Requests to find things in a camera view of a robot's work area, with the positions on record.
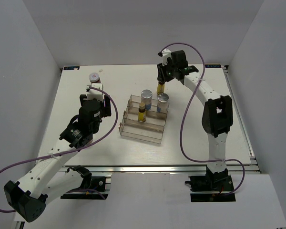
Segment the yellow-label oil bottle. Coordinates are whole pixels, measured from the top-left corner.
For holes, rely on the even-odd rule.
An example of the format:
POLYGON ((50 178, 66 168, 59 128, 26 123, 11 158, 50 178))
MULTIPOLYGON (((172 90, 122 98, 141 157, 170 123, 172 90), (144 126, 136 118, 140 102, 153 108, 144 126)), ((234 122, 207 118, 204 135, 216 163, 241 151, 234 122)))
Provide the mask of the yellow-label oil bottle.
POLYGON ((157 94, 160 95, 161 93, 164 93, 164 89, 165 89, 165 83, 158 82, 157 94))
POLYGON ((146 109, 145 109, 145 103, 143 102, 139 103, 138 121, 140 122, 146 121, 146 109))

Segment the white blue jar silver lid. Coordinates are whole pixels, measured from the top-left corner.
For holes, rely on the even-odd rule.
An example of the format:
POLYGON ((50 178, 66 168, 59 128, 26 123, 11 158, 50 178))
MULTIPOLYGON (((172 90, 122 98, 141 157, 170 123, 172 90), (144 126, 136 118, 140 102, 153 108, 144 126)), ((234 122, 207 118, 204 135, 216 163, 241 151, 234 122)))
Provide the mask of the white blue jar silver lid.
POLYGON ((145 89, 141 92, 141 102, 145 104, 146 110, 151 110, 153 93, 152 91, 145 89))

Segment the brown jar white red lid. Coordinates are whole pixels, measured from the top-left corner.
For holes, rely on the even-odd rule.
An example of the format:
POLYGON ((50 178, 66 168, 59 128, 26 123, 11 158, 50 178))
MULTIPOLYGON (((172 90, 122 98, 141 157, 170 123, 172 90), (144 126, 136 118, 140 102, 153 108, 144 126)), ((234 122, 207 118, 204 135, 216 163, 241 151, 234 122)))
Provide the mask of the brown jar white red lid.
POLYGON ((101 83, 99 74, 98 73, 89 74, 89 81, 91 83, 101 83))

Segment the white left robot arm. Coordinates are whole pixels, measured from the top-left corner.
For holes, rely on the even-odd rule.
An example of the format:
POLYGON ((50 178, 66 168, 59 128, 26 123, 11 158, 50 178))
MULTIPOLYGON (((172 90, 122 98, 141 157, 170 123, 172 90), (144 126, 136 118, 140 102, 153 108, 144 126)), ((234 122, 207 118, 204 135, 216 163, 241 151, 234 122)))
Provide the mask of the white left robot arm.
POLYGON ((55 181, 52 178, 65 164, 93 141, 104 117, 111 116, 111 101, 89 100, 80 96, 81 107, 55 146, 49 151, 49 158, 41 159, 18 181, 8 181, 4 193, 8 204, 27 222, 35 221, 54 199, 71 190, 87 190, 92 184, 91 172, 83 166, 69 168, 65 175, 55 181))

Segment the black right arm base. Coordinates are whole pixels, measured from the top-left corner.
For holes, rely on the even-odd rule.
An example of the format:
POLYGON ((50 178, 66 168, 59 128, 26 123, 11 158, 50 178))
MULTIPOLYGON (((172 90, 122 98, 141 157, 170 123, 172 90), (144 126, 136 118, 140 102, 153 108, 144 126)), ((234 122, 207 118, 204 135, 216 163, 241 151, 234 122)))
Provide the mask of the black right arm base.
POLYGON ((184 184, 190 189, 192 203, 236 202, 234 193, 228 195, 234 190, 230 175, 215 183, 211 183, 206 175, 189 176, 184 184))

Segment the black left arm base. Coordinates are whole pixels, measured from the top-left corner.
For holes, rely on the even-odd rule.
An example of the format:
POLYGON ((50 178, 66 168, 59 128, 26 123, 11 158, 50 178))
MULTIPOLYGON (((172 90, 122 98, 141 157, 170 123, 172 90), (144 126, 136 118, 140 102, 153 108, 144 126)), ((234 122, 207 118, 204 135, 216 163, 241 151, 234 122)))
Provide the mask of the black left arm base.
POLYGON ((95 176, 87 168, 82 166, 70 167, 65 174, 70 171, 78 172, 83 178, 78 188, 72 189, 63 194, 60 199, 81 199, 81 200, 106 200, 110 190, 109 177, 95 176))

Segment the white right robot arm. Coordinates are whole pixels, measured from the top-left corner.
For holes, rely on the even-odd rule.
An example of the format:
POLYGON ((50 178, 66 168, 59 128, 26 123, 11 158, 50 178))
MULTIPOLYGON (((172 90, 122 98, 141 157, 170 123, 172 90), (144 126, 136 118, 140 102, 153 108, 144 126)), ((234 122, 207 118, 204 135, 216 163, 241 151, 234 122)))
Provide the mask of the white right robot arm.
POLYGON ((195 66, 190 66, 185 52, 164 49, 158 53, 162 62, 157 65, 158 82, 164 84, 173 79, 190 89, 204 106, 202 126, 208 137, 209 159, 206 165, 206 186, 217 190, 228 176, 225 162, 225 144, 233 124, 232 98, 223 96, 211 88, 195 66))

